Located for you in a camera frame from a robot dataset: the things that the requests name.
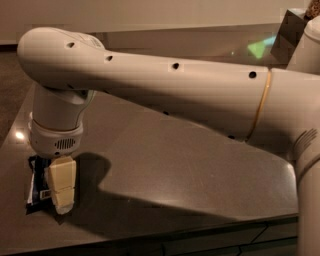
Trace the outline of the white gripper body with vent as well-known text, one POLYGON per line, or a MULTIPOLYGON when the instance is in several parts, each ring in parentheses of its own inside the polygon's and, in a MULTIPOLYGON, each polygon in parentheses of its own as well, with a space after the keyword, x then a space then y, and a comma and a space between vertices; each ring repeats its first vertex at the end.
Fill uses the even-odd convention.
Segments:
POLYGON ((31 147, 42 158, 70 155, 80 146, 83 114, 31 113, 28 128, 31 147))

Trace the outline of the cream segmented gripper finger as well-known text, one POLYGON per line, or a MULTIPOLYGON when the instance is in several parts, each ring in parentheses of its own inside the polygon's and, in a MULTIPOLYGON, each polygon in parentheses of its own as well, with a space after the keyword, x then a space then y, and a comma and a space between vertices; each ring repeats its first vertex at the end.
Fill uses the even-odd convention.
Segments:
POLYGON ((70 212, 74 205, 76 161, 71 156, 59 157, 49 165, 46 175, 56 212, 70 212))

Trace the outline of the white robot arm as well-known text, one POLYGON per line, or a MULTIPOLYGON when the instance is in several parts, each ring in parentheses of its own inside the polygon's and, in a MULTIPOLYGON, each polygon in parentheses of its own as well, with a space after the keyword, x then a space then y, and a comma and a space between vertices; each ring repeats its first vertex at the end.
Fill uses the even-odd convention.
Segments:
POLYGON ((74 203, 84 109, 105 91, 279 156, 295 170, 297 256, 320 256, 320 44, 312 19, 285 69, 119 53, 94 36, 52 27, 25 33, 17 54, 38 86, 29 119, 33 150, 51 160, 56 210, 74 203))

